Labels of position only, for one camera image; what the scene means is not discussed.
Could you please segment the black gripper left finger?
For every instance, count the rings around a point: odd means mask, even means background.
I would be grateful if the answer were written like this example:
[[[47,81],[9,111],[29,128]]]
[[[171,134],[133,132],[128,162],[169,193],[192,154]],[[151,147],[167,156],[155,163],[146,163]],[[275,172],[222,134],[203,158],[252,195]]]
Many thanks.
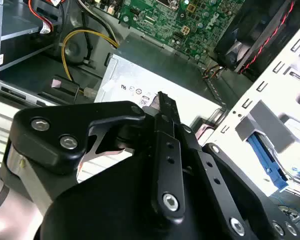
[[[70,204],[181,221],[185,212],[176,102],[28,108],[12,123],[5,162],[42,214]]]

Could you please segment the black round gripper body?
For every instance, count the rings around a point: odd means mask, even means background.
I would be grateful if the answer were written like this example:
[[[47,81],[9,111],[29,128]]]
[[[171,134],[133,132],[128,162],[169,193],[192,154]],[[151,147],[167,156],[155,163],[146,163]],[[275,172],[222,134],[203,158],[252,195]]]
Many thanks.
[[[135,155],[62,193],[41,225],[44,240],[215,240],[212,209],[180,151]]]

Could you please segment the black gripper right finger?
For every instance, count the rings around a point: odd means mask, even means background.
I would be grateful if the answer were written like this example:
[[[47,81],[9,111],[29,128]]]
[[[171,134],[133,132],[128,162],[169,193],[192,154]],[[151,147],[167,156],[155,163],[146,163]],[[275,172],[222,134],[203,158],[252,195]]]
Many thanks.
[[[291,219],[218,146],[199,145],[193,131],[181,124],[176,102],[169,97],[166,114],[199,186],[205,188],[207,207],[213,211],[212,219],[206,220],[212,239],[300,240]]]

